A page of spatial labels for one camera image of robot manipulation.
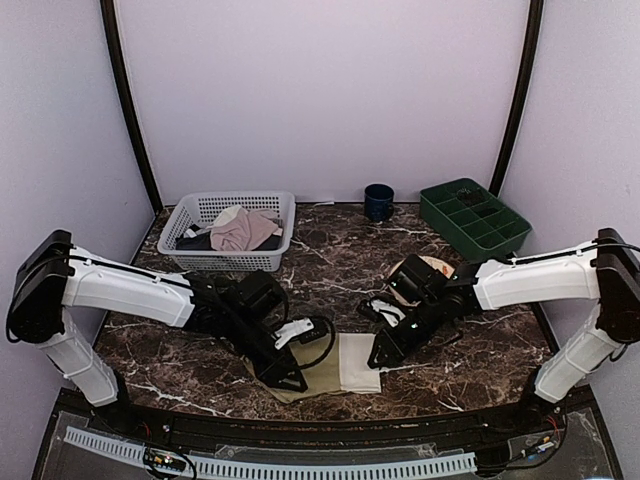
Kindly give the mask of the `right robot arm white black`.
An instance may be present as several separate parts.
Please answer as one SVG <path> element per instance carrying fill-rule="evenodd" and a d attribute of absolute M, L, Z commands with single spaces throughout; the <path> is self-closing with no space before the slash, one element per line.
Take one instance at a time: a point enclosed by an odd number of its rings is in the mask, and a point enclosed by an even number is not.
<path fill-rule="evenodd" d="M 464 263 L 446 275 L 420 256 L 408 256 L 387 280 L 409 308 L 370 306 L 386 320 L 375 336 L 368 365 L 399 365 L 430 341 L 446 322 L 481 311 L 562 299 L 596 305 L 583 326 L 532 376 L 524 401 L 510 413 L 521 434 L 534 432 L 549 407 L 623 346 L 639 340 L 638 247 L 612 228 L 576 247 L 538 256 Z"/>

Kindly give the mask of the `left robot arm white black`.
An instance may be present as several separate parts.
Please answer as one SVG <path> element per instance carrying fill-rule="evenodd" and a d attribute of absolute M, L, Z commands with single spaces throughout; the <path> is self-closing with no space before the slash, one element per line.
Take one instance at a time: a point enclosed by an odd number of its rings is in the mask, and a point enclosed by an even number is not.
<path fill-rule="evenodd" d="M 162 273 L 95 256 L 56 230 L 21 265 L 8 309 L 7 337 L 37 346 L 120 436 L 141 427 L 126 388 L 80 334 L 69 312 L 88 307 L 158 321 L 229 341 L 256 378 L 274 389 L 303 392 L 307 383 L 286 341 L 264 319 L 286 295 L 269 273 L 240 281 L 196 272 Z"/>

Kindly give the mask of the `olive green underwear white waistband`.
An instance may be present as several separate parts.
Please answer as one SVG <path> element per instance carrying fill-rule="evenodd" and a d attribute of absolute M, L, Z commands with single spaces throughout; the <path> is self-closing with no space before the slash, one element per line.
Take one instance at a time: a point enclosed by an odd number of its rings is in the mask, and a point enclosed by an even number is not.
<path fill-rule="evenodd" d="M 308 385 L 305 392 L 260 385 L 285 404 L 322 394 L 379 394 L 380 373 L 370 369 L 367 364 L 373 342 L 374 335 L 371 333 L 338 333 L 329 355 L 320 364 L 303 371 Z"/>

